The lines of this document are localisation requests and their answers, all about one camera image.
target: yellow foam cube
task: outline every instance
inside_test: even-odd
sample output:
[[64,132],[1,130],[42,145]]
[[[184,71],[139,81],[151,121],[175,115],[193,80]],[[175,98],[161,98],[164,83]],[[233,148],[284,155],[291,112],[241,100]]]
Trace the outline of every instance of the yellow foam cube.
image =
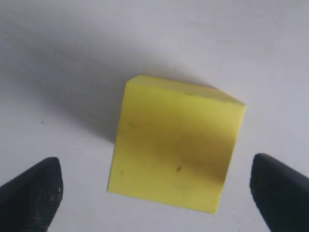
[[244,110],[211,87],[131,79],[108,191],[216,213]]

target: sponge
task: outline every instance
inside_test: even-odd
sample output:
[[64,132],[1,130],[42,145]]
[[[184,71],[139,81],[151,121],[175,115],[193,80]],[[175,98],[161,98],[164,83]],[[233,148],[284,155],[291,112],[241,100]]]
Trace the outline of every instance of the sponge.
[[131,79],[108,191],[216,213],[244,110],[215,88]]

